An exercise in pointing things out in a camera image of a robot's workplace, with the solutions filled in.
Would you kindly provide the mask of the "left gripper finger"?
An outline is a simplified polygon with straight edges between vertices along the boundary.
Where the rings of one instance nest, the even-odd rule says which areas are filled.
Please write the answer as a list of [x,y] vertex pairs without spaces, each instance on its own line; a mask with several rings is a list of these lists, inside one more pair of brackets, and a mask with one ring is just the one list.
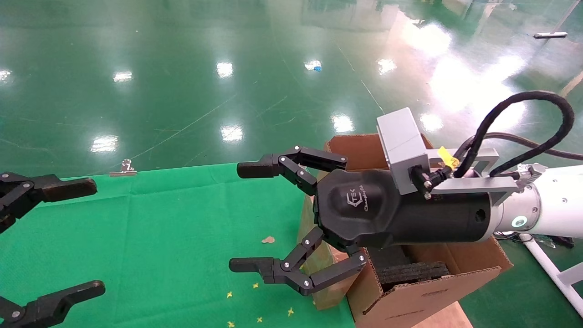
[[73,305],[102,296],[105,284],[100,280],[86,282],[53,292],[27,303],[24,307],[1,297],[2,328],[50,328],[64,322]]
[[61,180],[54,174],[28,177],[4,172],[0,177],[0,232],[13,224],[40,203],[56,203],[97,193],[91,178]]

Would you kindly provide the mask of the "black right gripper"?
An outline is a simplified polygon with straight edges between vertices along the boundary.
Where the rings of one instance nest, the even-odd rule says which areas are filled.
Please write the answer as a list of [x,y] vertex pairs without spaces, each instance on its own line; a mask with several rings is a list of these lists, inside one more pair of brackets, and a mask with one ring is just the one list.
[[[258,161],[239,162],[242,179],[282,176],[308,196],[315,195],[317,226],[283,260],[244,257],[229,260],[232,272],[257,272],[265,284],[286,284],[302,296],[322,291],[352,277],[367,263],[358,247],[464,243],[482,240],[489,228],[487,193],[401,195],[389,170],[344,171],[348,158],[332,152],[295,146],[265,154]],[[308,172],[329,172],[319,182]],[[348,258],[307,275],[301,265],[321,243],[349,247]]]

